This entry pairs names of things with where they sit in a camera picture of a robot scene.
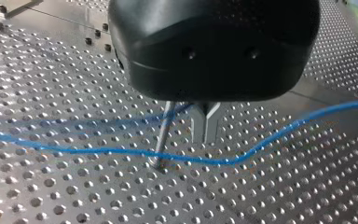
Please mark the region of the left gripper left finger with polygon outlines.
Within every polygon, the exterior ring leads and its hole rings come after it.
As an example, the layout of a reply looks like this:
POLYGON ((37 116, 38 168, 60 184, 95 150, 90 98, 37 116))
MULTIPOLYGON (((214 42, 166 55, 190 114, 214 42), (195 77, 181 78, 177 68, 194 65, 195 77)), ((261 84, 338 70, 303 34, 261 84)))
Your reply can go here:
POLYGON ((201 107, 194 104, 189 109, 191 117, 191 135, 193 143, 202 143, 204 139, 205 115, 201 107))

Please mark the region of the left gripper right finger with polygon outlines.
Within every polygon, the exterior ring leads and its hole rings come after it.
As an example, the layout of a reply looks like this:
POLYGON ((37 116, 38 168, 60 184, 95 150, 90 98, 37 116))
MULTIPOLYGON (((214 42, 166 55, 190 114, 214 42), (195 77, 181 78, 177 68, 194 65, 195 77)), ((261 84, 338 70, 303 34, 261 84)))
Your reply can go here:
POLYGON ((206 107, 206 123, 204 143, 211 144, 215 142, 217 135, 218 122, 221 118, 221 104, 208 104, 206 107))

